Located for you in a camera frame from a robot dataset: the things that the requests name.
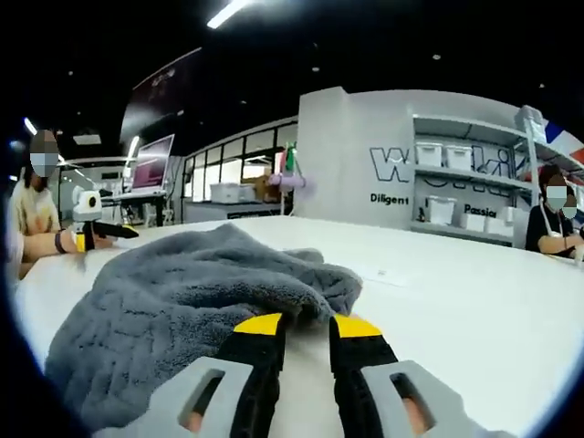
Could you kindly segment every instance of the towel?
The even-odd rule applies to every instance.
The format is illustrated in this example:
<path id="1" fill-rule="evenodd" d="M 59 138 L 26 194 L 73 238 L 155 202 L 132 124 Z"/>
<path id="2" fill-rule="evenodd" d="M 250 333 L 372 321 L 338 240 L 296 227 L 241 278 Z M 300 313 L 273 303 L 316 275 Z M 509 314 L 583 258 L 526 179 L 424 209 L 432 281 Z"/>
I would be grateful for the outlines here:
<path id="1" fill-rule="evenodd" d="M 276 251 L 232 224 L 171 235 L 102 268 L 53 338 L 46 375 L 92 432 L 122 427 L 240 322 L 283 312 L 324 323 L 348 315 L 360 289 L 320 252 Z"/>

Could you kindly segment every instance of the ceiling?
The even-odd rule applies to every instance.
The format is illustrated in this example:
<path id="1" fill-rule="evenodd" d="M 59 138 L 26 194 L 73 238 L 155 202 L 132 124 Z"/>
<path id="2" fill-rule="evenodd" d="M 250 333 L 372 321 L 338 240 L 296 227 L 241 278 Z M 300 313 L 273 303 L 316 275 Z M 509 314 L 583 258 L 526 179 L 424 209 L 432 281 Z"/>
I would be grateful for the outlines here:
<path id="1" fill-rule="evenodd" d="M 257 0 L 216 30 L 206 23 L 228 0 L 61 3 L 22 2 L 18 30 L 5 30 L 5 144 L 29 140 L 28 117 L 63 132 L 66 159 L 123 154 L 132 87 L 198 47 L 184 113 L 168 121 L 189 133 L 174 153 L 295 115 L 301 94 L 338 85 L 528 104 L 584 140 L 577 2 Z M 79 134 L 101 144 L 76 144 Z"/>

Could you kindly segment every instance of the monitor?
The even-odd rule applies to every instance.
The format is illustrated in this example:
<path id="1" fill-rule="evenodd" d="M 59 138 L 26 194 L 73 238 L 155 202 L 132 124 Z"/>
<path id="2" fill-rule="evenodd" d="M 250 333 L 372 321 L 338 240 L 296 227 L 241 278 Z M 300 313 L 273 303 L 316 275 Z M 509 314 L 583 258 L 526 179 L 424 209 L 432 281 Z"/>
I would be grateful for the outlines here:
<path id="1" fill-rule="evenodd" d="M 164 185 L 174 134 L 141 146 L 136 157 L 131 190 L 156 190 Z"/>

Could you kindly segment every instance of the dark hair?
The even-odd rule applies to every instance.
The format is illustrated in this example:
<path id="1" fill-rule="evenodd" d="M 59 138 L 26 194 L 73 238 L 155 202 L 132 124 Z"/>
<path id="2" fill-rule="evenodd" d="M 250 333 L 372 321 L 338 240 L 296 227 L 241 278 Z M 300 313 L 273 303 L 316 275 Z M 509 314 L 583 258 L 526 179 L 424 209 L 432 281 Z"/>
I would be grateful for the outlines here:
<path id="1" fill-rule="evenodd" d="M 541 192 L 544 201 L 547 199 L 544 185 L 548 185 L 549 180 L 551 180 L 556 175 L 562 176 L 562 171 L 559 169 L 557 164 L 546 164 L 539 171 L 539 191 Z"/>
<path id="2" fill-rule="evenodd" d="M 33 178 L 33 166 L 30 162 L 28 162 L 27 164 L 25 164 L 25 175 L 23 176 L 23 180 L 25 181 L 25 187 L 28 188 L 30 187 L 30 180 L 32 180 Z M 45 190 L 48 187 L 48 178 L 45 177 L 40 177 L 40 191 L 42 192 L 43 190 Z"/>

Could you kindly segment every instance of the woman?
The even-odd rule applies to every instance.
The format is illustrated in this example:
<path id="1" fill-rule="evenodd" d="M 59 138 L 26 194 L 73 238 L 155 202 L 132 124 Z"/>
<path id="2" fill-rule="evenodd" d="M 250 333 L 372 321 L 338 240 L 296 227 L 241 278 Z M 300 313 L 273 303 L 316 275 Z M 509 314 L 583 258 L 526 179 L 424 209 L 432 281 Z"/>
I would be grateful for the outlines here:
<path id="1" fill-rule="evenodd" d="M 38 176 L 28 162 L 25 175 L 10 198 L 11 220 L 22 235 L 56 233 L 60 229 L 58 212 L 47 178 Z"/>
<path id="2" fill-rule="evenodd" d="M 584 245 L 584 239 L 574 233 L 571 221 L 549 204 L 547 189 L 550 185 L 566 186 L 561 170 L 555 164 L 544 166 L 539 173 L 541 199 L 529 214 L 526 250 L 573 258 L 576 246 Z"/>

